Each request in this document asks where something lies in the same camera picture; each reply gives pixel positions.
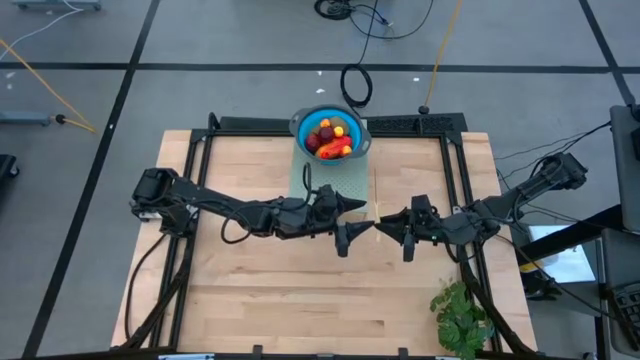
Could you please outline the grey side desk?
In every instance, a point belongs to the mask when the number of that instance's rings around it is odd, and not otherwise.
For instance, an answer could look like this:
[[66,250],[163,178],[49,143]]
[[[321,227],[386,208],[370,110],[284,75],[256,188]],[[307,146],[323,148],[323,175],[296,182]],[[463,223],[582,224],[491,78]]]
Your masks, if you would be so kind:
[[598,241],[600,294],[605,318],[605,339],[619,353],[640,360],[640,327],[626,321],[614,308],[611,290],[640,282],[640,107],[610,108],[614,160],[620,205],[618,223],[601,232]]

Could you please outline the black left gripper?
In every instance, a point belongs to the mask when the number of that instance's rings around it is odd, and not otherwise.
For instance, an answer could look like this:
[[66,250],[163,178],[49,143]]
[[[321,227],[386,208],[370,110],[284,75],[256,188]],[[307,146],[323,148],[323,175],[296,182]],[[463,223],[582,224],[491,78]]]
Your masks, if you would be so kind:
[[277,237],[293,239],[334,232],[337,255],[346,258],[351,243],[373,227],[374,221],[338,225],[338,218],[343,213],[364,207],[367,201],[340,195],[330,185],[321,186],[313,194],[313,201],[284,198],[278,202]]

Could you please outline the white flat panel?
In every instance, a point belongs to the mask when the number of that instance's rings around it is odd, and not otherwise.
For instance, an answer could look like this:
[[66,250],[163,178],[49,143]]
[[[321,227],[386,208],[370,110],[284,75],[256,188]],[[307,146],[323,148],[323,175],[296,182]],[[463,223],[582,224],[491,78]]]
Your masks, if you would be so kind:
[[596,281],[582,245],[539,259],[534,265],[520,266],[522,273],[531,273],[538,268],[542,268],[560,284]]

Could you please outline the grey floor rail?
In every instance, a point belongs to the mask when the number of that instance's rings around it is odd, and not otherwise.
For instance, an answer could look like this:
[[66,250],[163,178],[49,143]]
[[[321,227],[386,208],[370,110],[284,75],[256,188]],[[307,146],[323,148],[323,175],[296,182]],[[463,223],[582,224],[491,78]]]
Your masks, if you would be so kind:
[[51,118],[45,113],[0,110],[0,124],[49,126]]
[[66,7],[71,10],[102,10],[101,0],[11,0],[11,3],[21,10],[27,10],[34,7],[47,9]]

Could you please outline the black keyboard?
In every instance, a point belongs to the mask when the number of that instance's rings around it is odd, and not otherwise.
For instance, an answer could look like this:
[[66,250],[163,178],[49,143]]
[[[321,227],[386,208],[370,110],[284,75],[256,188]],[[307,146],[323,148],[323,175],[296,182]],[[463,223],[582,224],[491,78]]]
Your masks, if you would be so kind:
[[618,286],[611,290],[614,308],[626,321],[640,327],[640,282]]

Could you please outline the potted green plant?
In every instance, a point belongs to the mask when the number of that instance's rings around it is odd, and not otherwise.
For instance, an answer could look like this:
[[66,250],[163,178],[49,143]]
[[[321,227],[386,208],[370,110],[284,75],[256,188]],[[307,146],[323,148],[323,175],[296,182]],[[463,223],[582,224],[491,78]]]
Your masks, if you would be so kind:
[[494,335],[494,326],[486,311],[467,296],[462,281],[443,283],[430,302],[436,315],[439,344],[461,360],[475,360],[476,352]]

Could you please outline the green perforated metal shelf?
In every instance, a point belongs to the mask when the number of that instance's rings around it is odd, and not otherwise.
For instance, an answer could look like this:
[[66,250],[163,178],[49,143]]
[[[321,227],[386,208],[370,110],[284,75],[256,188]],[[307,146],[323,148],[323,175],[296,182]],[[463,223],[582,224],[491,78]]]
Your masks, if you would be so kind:
[[309,158],[299,148],[293,148],[293,159],[289,181],[289,197],[305,198],[302,170],[305,163],[311,165],[311,187],[317,189],[329,184],[342,196],[367,201],[369,198],[368,157],[347,160],[338,165],[322,165]]

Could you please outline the blue collapsible colander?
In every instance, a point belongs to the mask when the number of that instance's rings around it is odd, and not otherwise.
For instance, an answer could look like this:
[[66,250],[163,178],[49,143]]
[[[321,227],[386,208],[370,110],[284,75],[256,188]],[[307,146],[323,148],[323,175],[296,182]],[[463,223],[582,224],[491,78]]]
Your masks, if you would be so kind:
[[[331,120],[335,117],[341,119],[349,129],[347,136],[351,139],[351,152],[332,158],[322,158],[307,148],[306,139],[323,120]],[[337,105],[320,105],[299,110],[289,122],[289,131],[302,153],[322,165],[338,165],[348,160],[362,158],[372,145],[372,137],[359,116],[352,110]]]

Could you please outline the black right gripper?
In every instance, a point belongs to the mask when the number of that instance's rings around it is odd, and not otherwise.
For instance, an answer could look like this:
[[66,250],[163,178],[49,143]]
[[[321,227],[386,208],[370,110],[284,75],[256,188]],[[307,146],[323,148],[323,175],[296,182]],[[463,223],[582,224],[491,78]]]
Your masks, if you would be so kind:
[[[412,232],[404,229],[410,225]],[[413,196],[411,209],[405,207],[398,213],[384,215],[376,222],[375,227],[378,230],[388,230],[387,235],[402,247],[404,262],[414,260],[415,238],[434,244],[449,242],[438,210],[427,195]]]

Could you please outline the black metal table frame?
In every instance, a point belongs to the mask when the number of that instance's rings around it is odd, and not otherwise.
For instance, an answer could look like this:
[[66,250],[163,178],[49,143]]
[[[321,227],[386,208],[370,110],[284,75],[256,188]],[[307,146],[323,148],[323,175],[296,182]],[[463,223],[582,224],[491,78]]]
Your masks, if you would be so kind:
[[[213,139],[205,184],[242,200],[287,195],[293,158],[288,120],[221,118]],[[422,127],[387,130],[369,151],[369,198],[360,221],[374,219],[373,167],[377,167],[379,214],[409,206],[428,194],[441,214],[449,197],[438,138]],[[498,194],[489,138],[462,132],[474,198]],[[220,217],[204,214],[198,225],[195,258],[187,279],[183,310],[171,300],[155,345],[168,353],[249,354],[262,346],[271,355],[453,356],[438,342],[436,315],[429,303],[445,280],[460,278],[459,265],[443,245],[421,242],[411,263],[399,245],[374,228],[354,241],[347,258],[336,255],[333,237],[278,240],[251,237],[238,245],[220,240]],[[170,240],[143,263],[134,283],[131,332],[155,305]],[[520,339],[536,349],[516,255],[502,239],[484,245],[488,284],[501,315]]]

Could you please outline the black floor object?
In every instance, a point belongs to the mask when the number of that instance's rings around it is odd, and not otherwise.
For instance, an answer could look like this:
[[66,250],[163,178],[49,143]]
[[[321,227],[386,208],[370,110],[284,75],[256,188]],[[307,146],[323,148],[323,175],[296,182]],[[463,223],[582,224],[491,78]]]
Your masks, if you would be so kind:
[[0,154],[0,181],[15,178],[19,173],[20,169],[15,156]]

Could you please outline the red-yellow mango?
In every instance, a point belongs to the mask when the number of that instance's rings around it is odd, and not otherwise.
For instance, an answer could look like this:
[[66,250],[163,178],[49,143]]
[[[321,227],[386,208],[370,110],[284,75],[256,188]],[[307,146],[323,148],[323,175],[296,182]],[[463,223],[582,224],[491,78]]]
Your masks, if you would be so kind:
[[340,151],[344,146],[350,146],[352,148],[352,138],[350,136],[334,138],[330,143],[322,145],[315,156],[323,160],[342,158]]

